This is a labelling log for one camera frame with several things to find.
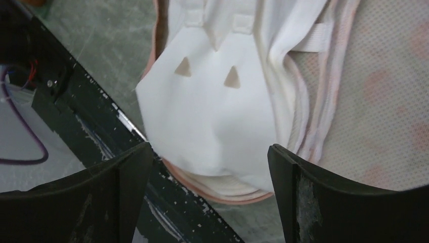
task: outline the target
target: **pink polka dot fabric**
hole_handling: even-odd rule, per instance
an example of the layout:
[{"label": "pink polka dot fabric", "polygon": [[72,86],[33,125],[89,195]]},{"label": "pink polka dot fabric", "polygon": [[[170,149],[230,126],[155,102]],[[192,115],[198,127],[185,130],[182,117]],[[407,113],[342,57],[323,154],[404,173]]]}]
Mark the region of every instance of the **pink polka dot fabric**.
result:
[{"label": "pink polka dot fabric", "polygon": [[[355,12],[348,39],[334,32],[331,45],[347,48],[341,63],[332,56],[328,61],[328,69],[342,66],[336,73],[340,83],[332,92],[335,112],[320,159],[313,162],[385,189],[429,184],[429,1],[365,0]],[[314,110],[321,85],[318,54],[290,55]]]}]

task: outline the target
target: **gray floor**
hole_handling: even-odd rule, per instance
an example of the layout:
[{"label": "gray floor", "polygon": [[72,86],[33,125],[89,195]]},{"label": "gray floor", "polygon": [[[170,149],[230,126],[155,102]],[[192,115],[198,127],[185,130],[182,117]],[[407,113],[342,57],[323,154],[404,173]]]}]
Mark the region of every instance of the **gray floor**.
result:
[{"label": "gray floor", "polygon": [[[51,0],[34,11],[141,129],[134,88],[151,49],[152,0]],[[274,198],[211,205],[245,242],[284,242]]]}]

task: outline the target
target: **black curved edge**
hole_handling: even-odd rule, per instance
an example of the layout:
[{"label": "black curved edge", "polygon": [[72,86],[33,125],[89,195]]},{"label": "black curved edge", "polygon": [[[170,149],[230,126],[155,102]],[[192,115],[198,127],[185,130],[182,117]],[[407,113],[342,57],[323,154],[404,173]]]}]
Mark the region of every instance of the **black curved edge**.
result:
[{"label": "black curved edge", "polygon": [[275,144],[270,173],[286,242],[423,242],[429,186],[391,191],[316,166]]},{"label": "black curved edge", "polygon": [[148,143],[29,191],[0,193],[6,242],[131,242],[153,163]]}]

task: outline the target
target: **triangular cutout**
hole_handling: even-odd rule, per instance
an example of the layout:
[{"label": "triangular cutout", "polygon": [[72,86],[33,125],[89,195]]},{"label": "triangular cutout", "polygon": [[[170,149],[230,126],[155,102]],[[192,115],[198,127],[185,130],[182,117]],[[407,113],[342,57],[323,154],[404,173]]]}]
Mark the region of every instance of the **triangular cutout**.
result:
[{"label": "triangular cutout", "polygon": [[191,76],[191,66],[189,65],[189,60],[187,57],[183,58],[182,62],[175,70],[175,74],[185,76],[185,77]]},{"label": "triangular cutout", "polygon": [[229,71],[227,78],[225,79],[224,85],[226,87],[234,89],[240,88],[240,80],[238,78],[237,68],[235,66],[231,67],[231,70]]}]

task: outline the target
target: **black frame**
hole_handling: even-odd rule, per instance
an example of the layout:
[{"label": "black frame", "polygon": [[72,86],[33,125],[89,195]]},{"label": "black frame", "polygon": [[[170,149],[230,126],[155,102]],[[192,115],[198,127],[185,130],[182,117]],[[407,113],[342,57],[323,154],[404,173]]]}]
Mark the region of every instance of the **black frame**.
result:
[{"label": "black frame", "polygon": [[[143,143],[143,135],[115,102],[62,46],[54,35],[15,0],[2,1],[15,11],[32,36],[39,60],[33,109],[85,167]],[[151,209],[170,222],[167,234]],[[154,158],[137,228],[162,242],[243,242],[203,198],[184,190],[158,157]]]}]

